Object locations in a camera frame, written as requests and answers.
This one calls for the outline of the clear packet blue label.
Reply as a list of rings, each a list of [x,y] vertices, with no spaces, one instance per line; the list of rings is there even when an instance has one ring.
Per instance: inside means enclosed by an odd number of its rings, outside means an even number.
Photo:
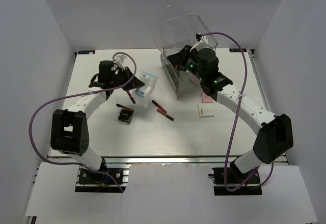
[[[143,71],[139,78],[144,85],[132,91],[132,97],[136,104],[147,108],[152,92],[155,89],[156,82],[158,80],[158,75],[151,74],[149,72]]]

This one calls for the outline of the clear acrylic makeup organizer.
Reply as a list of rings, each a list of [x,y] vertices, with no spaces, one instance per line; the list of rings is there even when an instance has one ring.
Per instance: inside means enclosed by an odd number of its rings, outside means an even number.
[[[173,5],[164,7],[150,27],[150,33],[161,52],[161,64],[177,98],[201,90],[199,79],[186,70],[185,63],[193,60],[193,46],[197,50],[216,49],[218,41],[212,35],[205,36],[202,42],[196,39],[196,34],[209,32],[198,14],[184,13]]]

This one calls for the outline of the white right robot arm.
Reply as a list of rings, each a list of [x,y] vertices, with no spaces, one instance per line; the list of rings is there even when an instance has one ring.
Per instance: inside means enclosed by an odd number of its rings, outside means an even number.
[[[167,57],[178,71],[188,71],[200,81],[202,91],[241,118],[256,134],[252,149],[230,164],[230,177],[243,182],[249,172],[262,164],[270,164],[293,147],[291,119],[275,115],[242,94],[232,80],[218,68],[219,60],[210,48],[199,51],[186,45]]]

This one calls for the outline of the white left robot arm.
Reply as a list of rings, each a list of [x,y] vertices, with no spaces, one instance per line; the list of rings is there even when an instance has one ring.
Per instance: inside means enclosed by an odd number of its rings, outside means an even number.
[[[101,61],[98,73],[90,80],[88,92],[67,109],[57,109],[53,113],[51,148],[90,168],[90,177],[95,182],[105,181],[108,171],[104,168],[103,158],[89,146],[88,119],[109,99],[115,89],[130,91],[144,85],[120,62]]]

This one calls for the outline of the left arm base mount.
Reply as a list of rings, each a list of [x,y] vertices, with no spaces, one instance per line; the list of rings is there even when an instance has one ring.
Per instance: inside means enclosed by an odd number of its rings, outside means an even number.
[[[104,166],[104,163],[102,163],[100,170],[106,170],[109,176],[80,167],[75,192],[122,193],[126,189],[129,176],[127,167]]]

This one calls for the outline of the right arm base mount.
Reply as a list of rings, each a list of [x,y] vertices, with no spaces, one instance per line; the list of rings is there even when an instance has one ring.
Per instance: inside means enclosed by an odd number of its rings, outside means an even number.
[[[227,183],[229,188],[237,187],[241,182],[243,182],[250,172],[242,175],[237,175],[229,167],[227,168]],[[256,172],[248,181],[246,181],[240,189],[234,192],[230,192],[225,188],[224,184],[224,168],[215,167],[212,168],[211,174],[208,177],[213,181],[213,190],[215,196],[245,196],[245,195],[262,195],[262,189],[260,185],[260,176]]]

